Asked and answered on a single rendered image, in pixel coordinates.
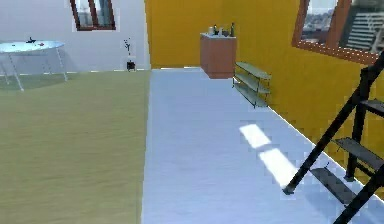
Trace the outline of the brown wooden cabinet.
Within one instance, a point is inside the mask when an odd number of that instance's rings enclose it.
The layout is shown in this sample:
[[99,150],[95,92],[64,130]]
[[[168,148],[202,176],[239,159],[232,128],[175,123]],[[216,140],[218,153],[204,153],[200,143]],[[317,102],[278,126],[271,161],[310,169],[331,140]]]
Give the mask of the brown wooden cabinet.
[[200,67],[210,79],[234,75],[237,39],[223,35],[200,34]]

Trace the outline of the low grey-green shelf rack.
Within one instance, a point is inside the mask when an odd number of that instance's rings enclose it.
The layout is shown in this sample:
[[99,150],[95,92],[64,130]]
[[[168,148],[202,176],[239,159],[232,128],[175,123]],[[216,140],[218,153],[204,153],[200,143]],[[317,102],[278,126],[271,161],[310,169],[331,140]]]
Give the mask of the low grey-green shelf rack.
[[267,107],[268,104],[266,100],[270,94],[270,90],[269,87],[265,87],[262,84],[262,81],[270,81],[272,76],[247,62],[236,62],[235,65],[243,70],[243,73],[234,73],[232,77],[232,87],[254,108]]

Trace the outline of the black potted house plant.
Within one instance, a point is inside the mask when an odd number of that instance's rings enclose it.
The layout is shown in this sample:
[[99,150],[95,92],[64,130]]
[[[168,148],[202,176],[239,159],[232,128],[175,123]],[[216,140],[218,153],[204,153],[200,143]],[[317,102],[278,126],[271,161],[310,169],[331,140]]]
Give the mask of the black potted house plant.
[[132,45],[130,42],[131,38],[124,39],[125,48],[128,52],[128,61],[127,61],[127,70],[128,71],[135,71],[136,70],[136,63],[134,62],[134,56],[131,54],[132,51]]

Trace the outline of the large brown framed window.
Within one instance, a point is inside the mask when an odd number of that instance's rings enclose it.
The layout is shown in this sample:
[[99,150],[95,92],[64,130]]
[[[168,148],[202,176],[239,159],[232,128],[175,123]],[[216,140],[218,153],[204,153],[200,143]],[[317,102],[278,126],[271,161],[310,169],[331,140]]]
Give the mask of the large brown framed window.
[[384,51],[384,0],[300,0],[292,46],[373,64]]

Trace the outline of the black ladder shelf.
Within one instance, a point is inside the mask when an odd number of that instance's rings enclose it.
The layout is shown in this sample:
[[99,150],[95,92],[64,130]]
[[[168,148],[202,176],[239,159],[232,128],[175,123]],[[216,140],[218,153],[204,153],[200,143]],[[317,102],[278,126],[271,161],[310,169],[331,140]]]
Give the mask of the black ladder shelf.
[[[345,206],[344,211],[336,218],[333,224],[347,224],[374,195],[375,191],[384,187],[384,159],[361,144],[366,112],[369,111],[384,118],[384,102],[378,99],[369,100],[371,86],[383,69],[384,51],[381,52],[372,65],[361,70],[359,85],[291,181],[283,188],[283,192],[286,195],[293,194],[297,185],[306,173],[310,171]],[[356,112],[352,136],[334,139],[335,134],[353,110],[356,110]],[[330,142],[334,142],[339,148],[348,153],[346,181],[352,182],[354,180],[356,169],[360,169],[370,177],[370,180],[358,194],[351,191],[327,167],[312,169],[312,165]]]

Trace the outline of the round pale blue table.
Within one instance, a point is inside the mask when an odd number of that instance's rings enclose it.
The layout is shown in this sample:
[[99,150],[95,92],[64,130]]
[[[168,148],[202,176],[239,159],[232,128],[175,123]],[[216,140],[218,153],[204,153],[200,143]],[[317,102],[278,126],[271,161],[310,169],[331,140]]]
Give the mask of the round pale blue table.
[[[44,46],[39,46],[38,45],[39,43],[44,43]],[[29,52],[35,52],[35,51],[45,52],[46,50],[49,50],[49,49],[55,49],[60,67],[62,69],[64,80],[67,81],[68,77],[67,77],[67,71],[65,68],[65,63],[59,51],[59,48],[63,46],[64,46],[63,42],[52,41],[52,40],[36,40],[35,43],[26,43],[26,41],[4,42],[4,43],[0,43],[0,55],[8,56],[9,61],[13,67],[13,70],[15,71],[14,77],[17,81],[18,87],[21,91],[23,91],[24,87],[19,78],[20,73],[17,71],[17,67],[13,62],[12,56],[18,55],[18,54],[25,54]]]

